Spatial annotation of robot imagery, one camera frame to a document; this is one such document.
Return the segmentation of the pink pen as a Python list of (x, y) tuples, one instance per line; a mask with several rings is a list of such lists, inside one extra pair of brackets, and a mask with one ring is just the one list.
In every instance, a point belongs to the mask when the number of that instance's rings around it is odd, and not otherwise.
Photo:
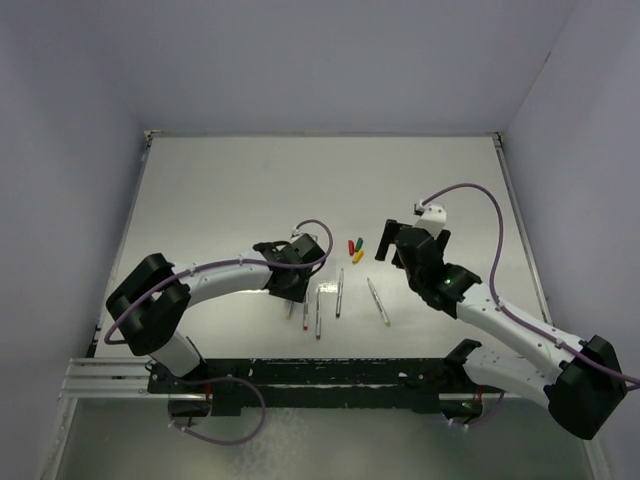
[(315, 338), (317, 341), (322, 336), (322, 291), (320, 288), (316, 290), (316, 302), (315, 302)]

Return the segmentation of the blue pen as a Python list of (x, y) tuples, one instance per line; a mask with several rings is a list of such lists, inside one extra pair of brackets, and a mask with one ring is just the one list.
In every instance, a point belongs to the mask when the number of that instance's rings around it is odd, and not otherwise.
[(342, 313), (342, 301), (344, 294), (344, 268), (340, 269), (338, 282), (337, 282), (337, 296), (336, 296), (336, 308), (335, 308), (335, 318), (340, 318)]

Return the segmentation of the yellow pen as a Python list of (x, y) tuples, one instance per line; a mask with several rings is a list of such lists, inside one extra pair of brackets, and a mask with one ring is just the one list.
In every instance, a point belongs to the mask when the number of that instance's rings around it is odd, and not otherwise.
[(287, 307), (287, 315), (286, 315), (287, 320), (292, 319), (294, 307), (295, 307), (295, 303), (293, 301), (289, 302), (289, 305)]

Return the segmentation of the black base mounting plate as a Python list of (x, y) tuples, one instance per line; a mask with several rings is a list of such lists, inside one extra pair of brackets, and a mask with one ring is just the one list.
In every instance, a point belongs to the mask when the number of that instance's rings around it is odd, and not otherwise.
[(483, 387), (452, 359), (207, 359), (176, 379), (150, 361), (148, 391), (169, 396), (178, 417), (238, 416), (246, 408), (402, 409), (470, 421)]

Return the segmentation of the aluminium extrusion rail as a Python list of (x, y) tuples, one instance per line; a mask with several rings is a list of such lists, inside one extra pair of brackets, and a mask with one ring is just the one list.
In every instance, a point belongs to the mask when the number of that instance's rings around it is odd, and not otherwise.
[(61, 397), (129, 399), (149, 395), (145, 360), (76, 358), (69, 362)]

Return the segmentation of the yellow pen cap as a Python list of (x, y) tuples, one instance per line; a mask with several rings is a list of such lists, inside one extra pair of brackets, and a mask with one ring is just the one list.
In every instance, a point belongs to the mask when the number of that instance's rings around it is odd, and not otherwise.
[(361, 259), (363, 258), (363, 256), (364, 256), (364, 251), (363, 251), (363, 250), (361, 250), (361, 251), (357, 252), (357, 253), (355, 254), (355, 256), (354, 256), (353, 260), (352, 260), (352, 263), (353, 263), (353, 264), (357, 264), (357, 263), (359, 263), (359, 262), (361, 261)]

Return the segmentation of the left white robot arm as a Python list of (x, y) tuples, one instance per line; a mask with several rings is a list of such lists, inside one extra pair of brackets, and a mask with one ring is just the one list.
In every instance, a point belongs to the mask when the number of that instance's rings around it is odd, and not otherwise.
[(161, 253), (150, 254), (111, 293), (106, 309), (133, 355), (152, 358), (182, 391), (194, 392), (204, 384), (206, 369), (193, 343), (178, 332), (186, 310), (242, 291), (266, 291), (301, 303), (314, 268), (325, 259), (309, 234), (257, 243), (211, 268), (181, 266)]

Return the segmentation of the red pen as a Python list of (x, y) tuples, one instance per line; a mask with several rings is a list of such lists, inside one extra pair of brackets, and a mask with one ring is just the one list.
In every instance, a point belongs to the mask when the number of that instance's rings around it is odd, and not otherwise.
[(308, 331), (309, 329), (309, 304), (310, 304), (310, 294), (307, 291), (305, 293), (305, 298), (303, 302), (303, 317), (302, 317), (303, 331)]

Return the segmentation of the green pen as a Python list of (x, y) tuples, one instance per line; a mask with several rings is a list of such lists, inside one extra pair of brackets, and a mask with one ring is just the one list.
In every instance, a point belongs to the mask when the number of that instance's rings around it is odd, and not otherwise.
[(385, 324), (386, 327), (390, 327), (391, 326), (391, 321), (390, 318), (388, 316), (388, 313), (386, 312), (386, 309), (381, 301), (381, 298), (379, 296), (379, 293), (376, 290), (376, 287), (374, 285), (374, 283), (372, 282), (372, 280), (370, 278), (367, 278), (367, 284), (368, 284), (368, 288), (370, 290), (370, 293), (372, 295), (373, 301), (376, 305), (376, 308)]

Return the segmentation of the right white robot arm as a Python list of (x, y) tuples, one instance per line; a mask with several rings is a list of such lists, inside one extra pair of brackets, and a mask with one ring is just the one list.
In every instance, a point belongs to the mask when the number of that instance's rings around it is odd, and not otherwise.
[(474, 384), (515, 393), (545, 408), (572, 435), (593, 439), (629, 389), (617, 353), (606, 339), (562, 331), (499, 301), (470, 270), (444, 260), (450, 233), (432, 236), (417, 226), (386, 221), (375, 255), (406, 274), (409, 288), (430, 308), (478, 328), (514, 351), (502, 356), (484, 346), (445, 366), (456, 391)]

